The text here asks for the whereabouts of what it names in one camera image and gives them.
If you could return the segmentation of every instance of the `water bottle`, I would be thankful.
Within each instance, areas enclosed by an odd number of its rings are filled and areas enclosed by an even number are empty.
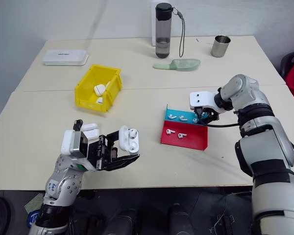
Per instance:
[[[172,11],[169,3],[156,6],[156,55],[159,58],[166,58],[170,53]]]

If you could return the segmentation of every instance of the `white wall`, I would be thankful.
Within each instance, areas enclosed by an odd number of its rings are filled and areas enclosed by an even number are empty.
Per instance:
[[[187,36],[255,35],[276,68],[294,51],[294,0],[171,3]],[[150,0],[0,0],[0,112],[45,40],[150,37],[150,21]],[[174,17],[172,35],[180,30]]]

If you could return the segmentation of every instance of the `yellow plastic bin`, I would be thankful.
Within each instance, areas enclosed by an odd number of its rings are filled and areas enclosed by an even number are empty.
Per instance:
[[[75,104],[86,109],[107,112],[122,88],[120,72],[121,69],[92,65],[75,87]],[[101,96],[102,104],[96,103],[99,96],[94,92],[94,86],[106,86],[108,82],[110,83]]]

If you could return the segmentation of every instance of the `white table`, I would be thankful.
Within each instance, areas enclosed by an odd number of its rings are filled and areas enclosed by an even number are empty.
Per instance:
[[[73,121],[96,122],[108,134],[122,125],[137,128],[140,158],[112,172],[87,172],[83,189],[251,185],[239,168],[234,143],[238,127],[209,128],[205,151],[160,144],[166,105],[189,109],[188,94],[210,88],[122,90],[108,113],[74,105],[73,91],[14,92],[0,115],[0,189],[44,190]],[[294,143],[294,98],[285,85],[261,86]],[[219,124],[237,121],[232,112]]]
[[[246,74],[261,85],[285,84],[253,36],[231,37],[223,58],[211,56],[214,37],[185,38],[183,58],[201,60],[196,71],[155,70],[153,63],[178,59],[179,38],[171,39],[170,55],[159,59],[149,38],[47,41],[28,69],[16,91],[72,91],[92,64],[122,70],[123,89],[186,88],[224,86],[239,74]],[[48,49],[86,49],[84,66],[44,66]]]

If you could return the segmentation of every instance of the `black bottle cap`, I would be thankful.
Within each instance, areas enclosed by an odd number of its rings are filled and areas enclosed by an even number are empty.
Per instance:
[[[156,18],[159,21],[167,21],[171,19],[173,8],[169,3],[159,3],[156,6]]]

